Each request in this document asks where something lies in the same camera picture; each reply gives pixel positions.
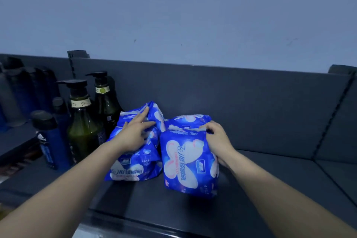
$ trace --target forearm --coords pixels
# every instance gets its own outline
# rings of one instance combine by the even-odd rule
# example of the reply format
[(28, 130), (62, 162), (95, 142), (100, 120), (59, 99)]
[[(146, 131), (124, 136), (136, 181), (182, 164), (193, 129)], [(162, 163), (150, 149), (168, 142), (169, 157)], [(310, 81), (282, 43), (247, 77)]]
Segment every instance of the forearm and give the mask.
[(110, 145), (100, 146), (3, 219), (1, 236), (72, 237), (105, 174), (120, 156)]
[(244, 155), (229, 150), (222, 159), (278, 238), (357, 237), (341, 219)]

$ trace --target bottle neck label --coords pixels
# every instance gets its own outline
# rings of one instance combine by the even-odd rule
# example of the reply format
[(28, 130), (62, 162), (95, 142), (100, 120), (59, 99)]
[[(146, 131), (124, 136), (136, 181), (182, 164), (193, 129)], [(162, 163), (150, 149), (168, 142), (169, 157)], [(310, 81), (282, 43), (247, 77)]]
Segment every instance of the bottle neck label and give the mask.
[(73, 101), (71, 100), (71, 104), (73, 108), (81, 108), (81, 107), (87, 107), (91, 105), (91, 101), (89, 98), (81, 101)]
[(109, 86), (104, 87), (104, 88), (97, 88), (97, 87), (95, 88), (95, 92), (100, 93), (100, 94), (105, 94), (109, 91), (110, 91)]

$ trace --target hand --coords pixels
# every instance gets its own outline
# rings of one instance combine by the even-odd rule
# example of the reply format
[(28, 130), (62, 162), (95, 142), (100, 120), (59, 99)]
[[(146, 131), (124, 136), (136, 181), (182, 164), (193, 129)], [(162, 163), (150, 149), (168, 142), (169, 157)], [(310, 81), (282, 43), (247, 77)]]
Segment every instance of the hand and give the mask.
[(231, 152), (234, 152), (234, 148), (229, 141), (226, 132), (219, 123), (214, 121), (210, 121), (203, 126), (213, 132), (213, 134), (206, 134), (206, 139), (211, 152), (218, 157), (219, 163), (227, 167), (225, 159), (227, 156), (230, 156)]
[(145, 143), (142, 132), (155, 124), (155, 122), (143, 122), (148, 112), (149, 107), (146, 107), (130, 123), (125, 122), (123, 129), (109, 142), (114, 142), (117, 147), (121, 148), (121, 152), (139, 149)]

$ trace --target blue-gray wall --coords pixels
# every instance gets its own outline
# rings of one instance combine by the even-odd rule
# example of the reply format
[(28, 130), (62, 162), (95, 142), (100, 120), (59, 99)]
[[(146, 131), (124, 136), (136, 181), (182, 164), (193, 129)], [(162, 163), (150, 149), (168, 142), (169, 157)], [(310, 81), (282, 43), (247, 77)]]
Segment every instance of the blue-gray wall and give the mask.
[(357, 66), (357, 0), (0, 0), (0, 53), (327, 72)]

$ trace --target brand logo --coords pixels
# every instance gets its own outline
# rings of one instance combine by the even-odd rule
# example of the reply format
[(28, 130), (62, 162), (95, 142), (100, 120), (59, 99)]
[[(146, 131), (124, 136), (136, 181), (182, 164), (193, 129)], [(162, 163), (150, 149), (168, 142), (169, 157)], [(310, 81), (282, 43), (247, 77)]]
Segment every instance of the brand logo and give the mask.
[(121, 158), (120, 163), (122, 165), (130, 165), (131, 164), (131, 158)]
[(197, 173), (206, 173), (205, 161), (200, 159), (196, 161)]
[(39, 140), (47, 141), (47, 139), (44, 138), (43, 135), (41, 135), (41, 134), (38, 134), (38, 135), (37, 135), (37, 138), (38, 138)]
[(151, 155), (151, 150), (144, 150), (145, 155)]

